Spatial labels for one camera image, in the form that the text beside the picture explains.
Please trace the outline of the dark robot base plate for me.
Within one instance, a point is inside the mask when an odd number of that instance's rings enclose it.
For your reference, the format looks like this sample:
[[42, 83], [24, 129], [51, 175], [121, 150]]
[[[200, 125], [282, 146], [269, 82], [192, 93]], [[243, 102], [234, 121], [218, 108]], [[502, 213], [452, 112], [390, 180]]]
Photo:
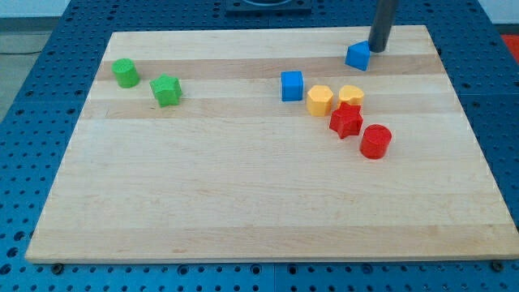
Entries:
[[278, 12], [309, 13], [312, 8], [312, 0], [225, 0], [223, 3], [227, 15]]

